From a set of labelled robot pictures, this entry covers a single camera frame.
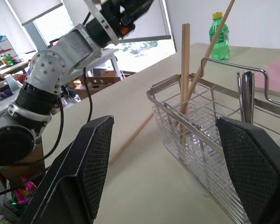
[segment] wooden stick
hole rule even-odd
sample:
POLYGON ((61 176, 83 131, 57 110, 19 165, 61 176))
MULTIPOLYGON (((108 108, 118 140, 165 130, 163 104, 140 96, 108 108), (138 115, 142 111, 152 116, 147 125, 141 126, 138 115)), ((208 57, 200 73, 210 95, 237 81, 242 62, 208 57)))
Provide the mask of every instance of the wooden stick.
MULTIPOLYGON (((184 102, 189 89, 189 64, 190 64, 190 24, 182 25, 182 77, 181 77, 181 103, 184 102)), ((180 126, 182 135, 186 134, 186 127, 180 126)))
POLYGON ((122 147, 119 149, 119 151, 111 158, 110 164, 113 164, 120 156, 123 154, 123 152, 126 150, 126 148, 131 144, 131 142, 136 138, 136 136, 139 134, 139 132, 145 127, 145 125, 150 121, 150 119, 154 116, 153 113, 151 113, 145 121, 137 128, 137 130, 130 136, 130 138, 126 141, 125 144, 122 145, 122 147))
POLYGON ((182 25, 182 69, 181 69, 181 103, 184 101, 184 70, 185 70, 185 41, 186 41, 186 24, 182 25))
MULTIPOLYGON (((213 48, 214 48, 214 46, 215 46, 215 44, 216 44, 216 42, 217 42, 217 39, 218 39, 218 37, 219 37, 219 35, 220 35, 220 33, 221 33, 221 30, 222 30, 222 28, 223 28, 223 25, 225 24, 225 22, 226 22, 226 20, 227 20, 227 18, 228 18, 228 16, 229 16, 229 13, 230 13, 230 11, 231 11, 231 9, 232 9, 232 6, 233 6, 234 2, 235 2, 235 0, 231 0, 231 2, 230 2, 230 4, 229 4, 228 8, 226 9, 226 12, 225 12, 225 14, 224 14, 224 16, 223 16, 223 18, 222 18, 222 20, 221 20, 221 22, 220 22, 220 25, 219 25, 219 27, 218 27, 218 30, 216 31, 216 34, 214 35, 214 37, 213 37, 213 39, 212 39, 212 41, 211 41, 209 47, 207 48, 207 51, 206 51, 204 57, 207 57, 207 58, 210 57, 211 51, 213 50, 213 48)), ((203 68, 205 67, 206 63, 207 63, 207 61, 203 62, 203 68)), ((189 88, 189 90, 188 90, 188 92, 187 92, 187 94, 186 94, 186 96, 185 96, 184 101, 188 101, 188 100, 191 99, 191 96, 192 96, 192 94, 193 94, 193 92, 194 92, 194 90, 195 90, 195 87, 196 87, 196 85, 197 85, 197 83, 198 83, 198 80, 200 79, 201 71, 202 71, 202 67, 201 67, 201 65, 200 65, 200 66, 199 66, 199 69, 198 69, 198 71, 196 72, 196 75, 195 75, 195 77, 194 77, 194 79, 193 79, 193 81, 192 81, 192 84, 191 84, 191 86, 190 86, 190 88, 189 88)), ((186 111, 186 109, 187 109, 187 104, 188 104, 188 103, 184 104, 184 105, 181 107, 181 110, 180 110, 181 113, 185 113, 185 111, 186 111)))

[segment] plastic bottle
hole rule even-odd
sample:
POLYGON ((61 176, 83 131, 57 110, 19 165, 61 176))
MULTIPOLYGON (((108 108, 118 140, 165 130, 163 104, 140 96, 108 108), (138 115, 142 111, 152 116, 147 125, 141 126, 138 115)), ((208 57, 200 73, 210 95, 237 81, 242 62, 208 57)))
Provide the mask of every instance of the plastic bottle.
POLYGON ((8 55, 5 55, 4 58, 6 59, 9 66, 14 65, 13 61, 11 60, 11 57, 8 55))
POLYGON ((9 63, 7 62, 5 57, 2 58, 2 61, 4 62, 4 64, 6 64, 6 66, 9 66, 9 63))
MULTIPOLYGON (((219 25, 222 20, 223 13, 218 12, 213 14, 213 24, 210 28, 210 41, 212 41, 219 25)), ((215 44, 212 52, 211 57, 216 60, 228 60, 229 59, 229 30, 226 24, 224 24, 222 31, 217 39, 217 43, 215 44)))

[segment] table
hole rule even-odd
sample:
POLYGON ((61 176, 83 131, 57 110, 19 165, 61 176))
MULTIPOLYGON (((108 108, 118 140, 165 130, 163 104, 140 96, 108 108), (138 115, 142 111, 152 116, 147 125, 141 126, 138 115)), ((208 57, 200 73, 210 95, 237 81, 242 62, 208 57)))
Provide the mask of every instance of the table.
MULTIPOLYGON (((196 72, 208 45, 191 46, 190 71, 196 72)), ((280 55, 280 49, 231 47, 231 63, 264 67, 280 55)), ((92 119, 112 114, 111 157, 151 113, 146 97, 151 85, 181 72, 181 52, 118 82, 92 96, 92 119)), ((208 63, 204 79, 237 90, 235 68, 208 63)), ((263 99, 262 93, 256 94, 263 99)), ((88 99, 64 111, 61 142, 45 164, 74 140, 89 112, 88 99)), ((53 116, 42 135, 44 154, 53 147, 60 114, 53 116)), ((96 224, 232 224, 233 222, 196 183, 194 178, 166 151, 154 120, 136 137, 123 155, 111 165, 105 182, 96 224)))
POLYGON ((121 80, 123 80, 123 76, 119 70, 118 64, 117 64, 117 60, 116 57, 114 55, 114 53, 116 51, 119 51, 118 49, 103 49, 102 52, 102 56, 97 58, 96 60, 94 60, 93 62, 91 62, 88 66, 87 66, 87 70, 91 70, 94 69, 96 67, 98 67, 99 65, 101 65, 102 63, 111 60, 112 63, 112 67, 115 71, 115 74, 120 77, 121 80))
POLYGON ((6 74, 6 73, 14 74, 17 73, 18 71, 22 71, 25 74, 26 73, 25 68, 28 67, 28 64, 29 64, 28 60, 22 61, 6 69, 0 70, 0 74, 6 74))

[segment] window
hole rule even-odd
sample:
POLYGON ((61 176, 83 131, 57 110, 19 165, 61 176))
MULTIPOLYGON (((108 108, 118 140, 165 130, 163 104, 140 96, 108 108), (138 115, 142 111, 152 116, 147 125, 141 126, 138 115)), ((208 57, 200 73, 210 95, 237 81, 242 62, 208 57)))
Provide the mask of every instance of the window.
POLYGON ((119 69, 133 72, 142 71, 176 52, 173 39, 110 44, 107 48, 119 49, 115 52, 119 69))
POLYGON ((67 34, 74 25, 65 8, 61 6, 34 21, 46 44, 67 34))

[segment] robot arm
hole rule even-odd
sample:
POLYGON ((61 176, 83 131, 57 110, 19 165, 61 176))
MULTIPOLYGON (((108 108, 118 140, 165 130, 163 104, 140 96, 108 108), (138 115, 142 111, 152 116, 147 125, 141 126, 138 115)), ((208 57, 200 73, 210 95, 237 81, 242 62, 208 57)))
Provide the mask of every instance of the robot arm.
POLYGON ((76 72, 100 57, 102 48, 117 44, 135 29, 134 21, 150 8, 153 0, 108 0, 98 11, 84 0, 94 19, 77 25, 54 47, 38 52, 30 62, 31 74, 17 99, 0 118, 0 163, 25 158, 58 107, 60 86, 77 78, 76 72))

